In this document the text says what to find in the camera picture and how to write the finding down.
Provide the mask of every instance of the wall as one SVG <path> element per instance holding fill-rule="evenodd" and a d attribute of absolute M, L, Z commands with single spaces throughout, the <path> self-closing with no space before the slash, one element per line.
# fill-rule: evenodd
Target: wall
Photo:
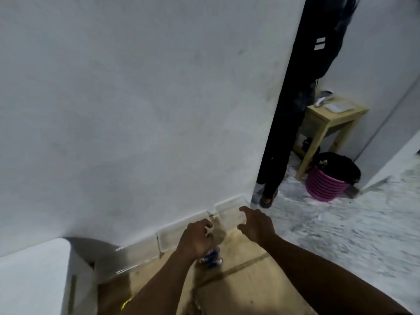
<path fill-rule="evenodd" d="M 251 194 L 305 0 L 1 0 L 0 255 Z"/>
<path fill-rule="evenodd" d="M 420 0 L 361 0 L 320 85 L 370 108 L 341 153 L 355 159 L 420 72 Z"/>
<path fill-rule="evenodd" d="M 420 78 L 356 160 L 362 171 L 359 190 L 408 169 L 420 149 L 419 102 Z"/>

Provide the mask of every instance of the marble floor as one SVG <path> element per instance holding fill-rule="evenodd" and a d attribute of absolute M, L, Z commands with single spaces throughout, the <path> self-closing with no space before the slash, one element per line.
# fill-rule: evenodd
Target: marble floor
<path fill-rule="evenodd" d="M 420 314 L 420 165 L 358 196 L 319 202 L 287 174 L 270 209 L 276 232 L 346 268 Z M 256 185 L 258 203 L 263 186 Z"/>

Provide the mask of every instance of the pink laundry basket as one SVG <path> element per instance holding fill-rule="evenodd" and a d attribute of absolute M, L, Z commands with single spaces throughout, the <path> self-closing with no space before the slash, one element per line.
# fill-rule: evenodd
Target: pink laundry basket
<path fill-rule="evenodd" d="M 331 178 L 316 167 L 312 168 L 306 180 L 306 190 L 319 201 L 333 200 L 348 186 L 348 183 Z"/>

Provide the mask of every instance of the stool leg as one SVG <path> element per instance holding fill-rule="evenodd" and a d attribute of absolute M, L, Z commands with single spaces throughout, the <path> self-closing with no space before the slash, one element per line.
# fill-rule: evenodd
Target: stool leg
<path fill-rule="evenodd" d="M 314 156 L 314 154 L 316 153 L 319 145 L 321 144 L 322 139 L 324 138 L 325 134 L 327 133 L 328 128 L 329 128 L 329 125 L 327 123 L 322 124 L 318 128 L 318 130 L 315 134 L 315 137 L 313 138 L 312 143 L 311 143 L 305 157 L 303 158 L 302 163 L 299 166 L 299 169 L 297 170 L 297 173 L 296 173 L 296 176 L 295 176 L 295 178 L 297 180 L 302 179 L 303 174 L 305 173 L 307 167 L 309 166 L 309 163 L 312 160 L 312 157 Z"/>
<path fill-rule="evenodd" d="M 346 141 L 347 137 L 349 136 L 350 132 L 356 125 L 358 120 L 350 121 L 346 124 L 343 129 L 340 130 L 337 137 L 334 139 L 333 144 L 331 145 L 328 151 L 330 152 L 337 152 L 342 147 L 343 143 Z"/>

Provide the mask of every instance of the wooden stool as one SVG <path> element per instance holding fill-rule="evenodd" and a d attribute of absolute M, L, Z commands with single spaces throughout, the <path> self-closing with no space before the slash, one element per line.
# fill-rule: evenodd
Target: wooden stool
<path fill-rule="evenodd" d="M 341 131 L 328 150 L 330 152 L 337 152 L 343 145 L 346 138 L 349 136 L 351 130 L 359 121 L 360 117 L 368 112 L 367 108 L 362 107 L 354 102 L 351 102 L 354 105 L 354 109 L 339 114 L 331 112 L 325 108 L 326 104 L 343 100 L 350 102 L 349 100 L 341 97 L 334 97 L 331 100 L 327 100 L 321 107 L 315 107 L 314 105 L 307 107 L 304 121 L 315 121 L 318 125 L 318 130 L 306 153 L 299 146 L 295 145 L 293 147 L 293 151 L 295 153 L 304 156 L 295 176 L 297 180 L 302 179 L 303 174 L 306 172 L 310 162 L 312 161 L 312 157 L 316 153 L 319 145 L 321 144 L 329 129 L 340 125 L 342 126 Z"/>

